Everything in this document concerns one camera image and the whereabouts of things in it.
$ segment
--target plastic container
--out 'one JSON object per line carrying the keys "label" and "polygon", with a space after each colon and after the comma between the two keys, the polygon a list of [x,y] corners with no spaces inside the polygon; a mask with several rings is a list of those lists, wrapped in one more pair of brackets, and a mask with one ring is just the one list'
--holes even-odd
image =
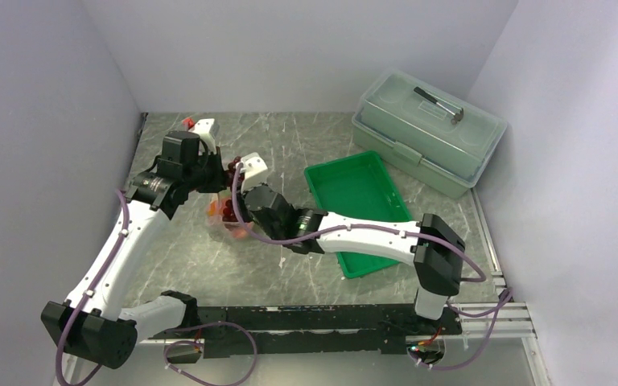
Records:
{"label": "plastic container", "polygon": [[[421,88],[453,115],[414,90]],[[429,84],[389,70],[361,98],[354,142],[425,184],[460,197],[474,187],[508,124]]]}
{"label": "plastic container", "polygon": [[[411,220],[399,190],[374,151],[309,166],[304,176],[321,209],[364,220]],[[363,253],[337,253],[337,259],[348,278],[397,264]]]}
{"label": "plastic container", "polygon": [[[209,205],[205,213],[207,214],[207,225],[213,231],[230,236],[233,239],[244,239],[248,236],[247,231],[235,220],[235,215],[229,221],[225,220],[224,210],[227,202],[231,201],[231,191],[223,191],[218,194],[210,195]],[[250,228],[254,222],[247,223]]]}

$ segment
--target clear plastic bag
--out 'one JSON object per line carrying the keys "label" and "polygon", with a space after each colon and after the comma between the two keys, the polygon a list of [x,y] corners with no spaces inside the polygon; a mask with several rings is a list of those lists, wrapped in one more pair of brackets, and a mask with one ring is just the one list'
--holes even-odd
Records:
{"label": "clear plastic bag", "polygon": [[[209,204],[205,210],[207,214],[207,225],[214,231],[228,235],[233,239],[244,239],[248,233],[238,223],[236,215],[233,213],[233,202],[231,201],[231,191],[222,191],[210,195]],[[247,223],[250,228],[253,222]]]}

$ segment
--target marble floor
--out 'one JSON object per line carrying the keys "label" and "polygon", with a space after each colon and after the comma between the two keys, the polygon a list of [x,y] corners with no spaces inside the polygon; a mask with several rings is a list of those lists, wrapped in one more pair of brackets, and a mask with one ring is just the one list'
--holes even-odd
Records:
{"label": "marble floor", "polygon": [[[258,152],[272,174],[269,185],[289,202],[315,206],[304,168],[357,154],[351,113],[151,113],[138,142],[129,178],[146,169],[160,153],[165,133],[185,117],[216,118],[217,143],[225,163]],[[401,171],[387,170],[411,215],[441,216],[466,241],[468,255],[492,271],[487,242],[468,192],[450,199]],[[214,232],[204,213],[208,195],[191,194],[166,231],[147,252],[125,306],[148,302],[164,290],[177,290],[202,306],[290,306],[412,302],[418,279],[406,265],[395,265],[357,279],[345,279],[334,254],[298,255],[256,240],[233,240]],[[472,274],[465,265],[464,275]],[[464,283],[459,302],[495,302],[491,281]]]}

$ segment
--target green plastic box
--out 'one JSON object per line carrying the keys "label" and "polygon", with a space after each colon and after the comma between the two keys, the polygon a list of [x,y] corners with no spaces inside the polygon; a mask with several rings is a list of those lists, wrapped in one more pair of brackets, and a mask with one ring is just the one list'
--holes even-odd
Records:
{"label": "green plastic box", "polygon": [[[343,216],[376,221],[410,221],[411,214],[374,151],[309,166],[304,170],[316,205]],[[363,253],[337,253],[345,277],[361,277],[397,264]]]}

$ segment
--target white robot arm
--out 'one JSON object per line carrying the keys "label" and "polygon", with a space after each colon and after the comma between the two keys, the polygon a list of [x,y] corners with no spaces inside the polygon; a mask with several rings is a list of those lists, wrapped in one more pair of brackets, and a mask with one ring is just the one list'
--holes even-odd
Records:
{"label": "white robot arm", "polygon": [[[463,265],[459,250],[464,249],[464,243],[438,216],[425,215],[418,222],[384,223],[295,208],[266,185],[270,171],[258,154],[241,159],[235,170],[231,165],[224,170],[213,140],[218,128],[214,120],[202,120],[188,128],[170,132],[153,166],[132,179],[126,192],[129,224],[119,216],[97,259],[65,302],[49,302],[44,308],[44,326],[56,343],[64,342],[65,352],[119,368],[136,342],[167,329],[197,324],[196,300],[172,291],[152,302],[122,308],[130,279],[146,250],[191,191],[217,193],[231,187],[236,192],[234,206],[237,201],[244,202],[236,207],[238,219],[242,223],[254,220],[270,239],[253,235],[272,244],[284,244],[297,253],[367,253],[414,266],[421,282],[415,312],[424,318],[438,319],[446,300],[458,293]],[[241,172],[245,179],[238,191]],[[122,246],[102,272],[118,234],[124,237]],[[303,236],[304,240],[288,242]],[[424,238],[438,240],[446,247]],[[90,288],[96,277],[98,284]]]}

